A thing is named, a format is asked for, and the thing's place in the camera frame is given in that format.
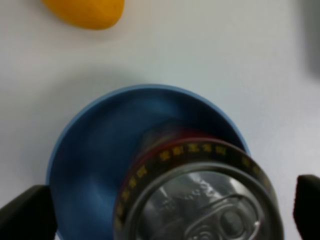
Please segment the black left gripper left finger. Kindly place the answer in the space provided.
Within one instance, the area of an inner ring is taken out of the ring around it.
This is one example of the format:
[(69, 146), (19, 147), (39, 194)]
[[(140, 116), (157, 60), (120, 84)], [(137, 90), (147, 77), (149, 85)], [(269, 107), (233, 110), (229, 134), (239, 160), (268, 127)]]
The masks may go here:
[(49, 186), (34, 185), (0, 209), (2, 240), (53, 240), (57, 220)]

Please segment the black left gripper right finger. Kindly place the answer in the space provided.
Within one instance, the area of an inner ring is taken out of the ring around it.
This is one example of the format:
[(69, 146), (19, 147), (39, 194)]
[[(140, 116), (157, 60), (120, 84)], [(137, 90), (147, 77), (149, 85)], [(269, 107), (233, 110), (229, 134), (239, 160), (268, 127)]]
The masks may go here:
[(320, 238), (320, 178), (300, 175), (297, 178), (293, 218), (303, 240)]

